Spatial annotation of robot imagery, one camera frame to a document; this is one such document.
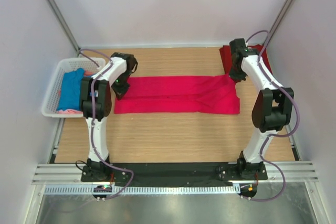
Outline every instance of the pink cloth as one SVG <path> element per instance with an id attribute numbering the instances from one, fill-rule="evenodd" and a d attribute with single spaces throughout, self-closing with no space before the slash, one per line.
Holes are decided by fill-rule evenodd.
<path id="1" fill-rule="evenodd" d="M 238 114 L 239 98 L 228 76 L 133 77 L 114 112 L 203 112 Z"/>
<path id="2" fill-rule="evenodd" d="M 89 70 L 86 70 L 85 72 L 84 72 L 84 76 L 93 76 L 95 73 L 93 73 L 93 72 L 91 72 L 91 71 L 89 71 Z"/>
<path id="3" fill-rule="evenodd" d="M 56 111 L 58 114 L 80 114 L 81 111 L 73 110 L 73 109 L 67 109 L 67 110 L 58 110 Z"/>

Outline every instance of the metal pole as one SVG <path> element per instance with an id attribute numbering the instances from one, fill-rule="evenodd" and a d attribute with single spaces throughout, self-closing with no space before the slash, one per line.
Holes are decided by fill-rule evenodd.
<path id="1" fill-rule="evenodd" d="M 78 51 L 80 48 L 69 28 L 69 26 L 67 25 L 61 11 L 59 10 L 55 0 L 47 0 L 47 2 L 49 3 L 49 6 L 51 7 L 51 10 L 53 11 L 53 13 L 55 14 L 57 20 L 59 21 L 61 27 L 63 28 L 65 34 L 67 35 L 68 39 L 70 40 L 72 46 L 74 47 L 75 51 Z"/>
<path id="2" fill-rule="evenodd" d="M 287 14 L 289 8 L 291 7 L 292 3 L 294 2 L 294 0 L 286 0 L 281 11 L 278 14 L 278 17 L 276 18 L 276 20 L 274 21 L 270 32 L 269 32 L 269 36 L 270 36 L 270 40 L 272 40 L 272 37 L 274 36 L 275 32 L 277 31 L 280 23 L 282 22 L 283 18 L 285 17 L 285 15 Z"/>

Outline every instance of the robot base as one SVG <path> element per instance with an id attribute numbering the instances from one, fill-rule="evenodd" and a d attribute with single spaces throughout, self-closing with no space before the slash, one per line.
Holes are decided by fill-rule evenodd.
<path id="1" fill-rule="evenodd" d="M 221 164 L 217 167 L 218 178 L 222 181 L 231 180 L 267 180 L 267 172 L 263 162 L 251 164 L 240 153 L 237 164 Z"/>
<path id="2" fill-rule="evenodd" d="M 105 160 L 110 163 L 110 156 Z M 108 182 L 111 180 L 112 169 L 102 162 L 87 160 L 87 165 L 83 167 L 82 182 Z"/>

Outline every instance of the blue cloth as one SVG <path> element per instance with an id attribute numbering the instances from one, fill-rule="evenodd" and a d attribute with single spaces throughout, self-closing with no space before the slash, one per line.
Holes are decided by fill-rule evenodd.
<path id="1" fill-rule="evenodd" d="M 79 68 L 64 74 L 57 110 L 79 110 L 80 82 L 84 72 L 84 69 Z"/>

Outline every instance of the metal floor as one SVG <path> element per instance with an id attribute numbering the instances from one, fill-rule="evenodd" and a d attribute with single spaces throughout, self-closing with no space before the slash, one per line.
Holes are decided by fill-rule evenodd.
<path id="1" fill-rule="evenodd" d="M 268 198 L 281 190 L 281 183 L 258 186 L 256 198 Z M 236 194 L 121 196 L 106 202 L 90 202 L 91 195 L 45 195 L 38 224 L 231 224 L 231 223 L 317 223 L 304 183 L 287 183 L 278 199 L 252 202 Z"/>

